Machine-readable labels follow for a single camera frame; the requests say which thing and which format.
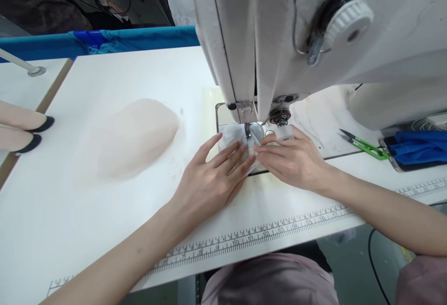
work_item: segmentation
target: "white knob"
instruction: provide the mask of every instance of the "white knob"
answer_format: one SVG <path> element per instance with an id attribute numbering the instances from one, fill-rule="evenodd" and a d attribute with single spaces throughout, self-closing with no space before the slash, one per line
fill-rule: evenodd
<path id="1" fill-rule="evenodd" d="M 325 47 L 336 50 L 358 40 L 374 20 L 374 12 L 363 0 L 351 0 L 332 17 L 325 33 Z"/>
<path id="2" fill-rule="evenodd" d="M 277 141 L 285 141 L 293 138 L 293 128 L 290 125 L 278 127 L 275 131 Z"/>

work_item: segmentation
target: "pink clothing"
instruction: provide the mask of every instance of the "pink clothing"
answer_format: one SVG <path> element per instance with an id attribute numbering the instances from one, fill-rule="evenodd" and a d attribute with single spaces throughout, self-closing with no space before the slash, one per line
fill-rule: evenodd
<path id="1" fill-rule="evenodd" d="M 208 281 L 202 305 L 338 305 L 334 277 L 303 256 L 272 253 L 227 265 Z"/>
<path id="2" fill-rule="evenodd" d="M 447 258 L 417 257 L 400 272 L 396 305 L 446 305 Z M 338 305 L 332 274 L 303 256 L 272 253 L 218 270 L 202 305 Z"/>
<path id="3" fill-rule="evenodd" d="M 447 258 L 418 256 L 400 271 L 396 305 L 419 304 L 447 304 Z"/>

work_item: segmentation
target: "black shoe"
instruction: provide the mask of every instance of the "black shoe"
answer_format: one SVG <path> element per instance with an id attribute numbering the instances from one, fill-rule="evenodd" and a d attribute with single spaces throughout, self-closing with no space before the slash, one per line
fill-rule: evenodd
<path id="1" fill-rule="evenodd" d="M 24 154 L 26 152 L 35 149 L 41 142 L 42 142 L 42 136 L 33 134 L 33 139 L 31 140 L 31 142 L 25 148 L 15 152 L 19 154 Z"/>
<path id="2" fill-rule="evenodd" d="M 43 125 L 41 125 L 40 127 L 36 128 L 36 129 L 30 129 L 30 130 L 25 130 L 25 131 L 30 132 L 30 133 L 41 133 L 41 132 L 49 129 L 52 125 L 54 125 L 55 121 L 56 120 L 52 116 L 47 116 L 47 120 L 43 123 Z"/>

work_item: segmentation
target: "hand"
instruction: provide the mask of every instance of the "hand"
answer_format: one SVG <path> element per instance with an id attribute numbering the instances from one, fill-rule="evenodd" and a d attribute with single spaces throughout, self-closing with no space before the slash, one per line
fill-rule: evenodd
<path id="1" fill-rule="evenodd" d="M 190 223 L 188 226 L 192 228 L 196 228 L 233 200 L 244 183 L 245 174 L 256 159 L 250 156 L 231 171 L 247 148 L 236 141 L 207 163 L 206 156 L 221 137 L 222 133 L 214 135 L 200 147 L 186 167 L 171 199 L 176 210 L 186 214 L 187 222 Z"/>
<path id="2" fill-rule="evenodd" d="M 277 141 L 269 134 L 255 147 L 260 161 L 273 175 L 289 185 L 321 193 L 329 184 L 329 174 L 335 168 L 321 157 L 312 140 L 291 125 L 294 139 Z M 278 145 L 266 145 L 276 142 Z"/>

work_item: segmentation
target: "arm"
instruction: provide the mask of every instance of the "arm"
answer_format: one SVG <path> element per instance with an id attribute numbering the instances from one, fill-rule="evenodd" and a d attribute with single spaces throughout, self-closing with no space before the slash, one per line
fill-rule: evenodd
<path id="1" fill-rule="evenodd" d="M 168 251 L 229 204 L 254 158 L 247 158 L 230 173 L 246 148 L 236 142 L 206 163 L 206 156 L 221 137 L 215 135 L 199 149 L 172 199 L 149 221 L 41 304 L 119 303 Z"/>
<path id="2" fill-rule="evenodd" d="M 312 140 L 294 127 L 293 140 L 266 136 L 258 160 L 283 182 L 337 200 L 392 241 L 419 254 L 447 257 L 447 216 L 327 164 Z"/>

